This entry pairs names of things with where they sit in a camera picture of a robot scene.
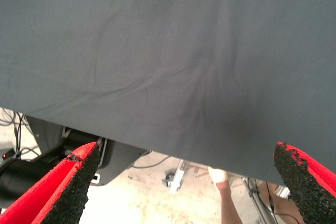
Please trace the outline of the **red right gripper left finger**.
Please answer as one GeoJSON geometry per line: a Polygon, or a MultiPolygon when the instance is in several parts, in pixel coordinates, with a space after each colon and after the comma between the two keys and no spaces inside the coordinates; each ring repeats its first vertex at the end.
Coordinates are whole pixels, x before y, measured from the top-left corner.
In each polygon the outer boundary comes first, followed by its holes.
{"type": "Polygon", "coordinates": [[[96,142],[68,154],[1,214],[1,223],[79,223],[100,163],[96,142]]]}

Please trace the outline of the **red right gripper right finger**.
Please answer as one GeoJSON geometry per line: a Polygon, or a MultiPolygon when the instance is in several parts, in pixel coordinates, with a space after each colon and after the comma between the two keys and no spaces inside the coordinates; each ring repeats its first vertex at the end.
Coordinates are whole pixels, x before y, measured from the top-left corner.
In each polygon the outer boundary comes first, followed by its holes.
{"type": "Polygon", "coordinates": [[[335,223],[335,173],[306,152],[278,142],[274,165],[305,223],[335,223]]]}

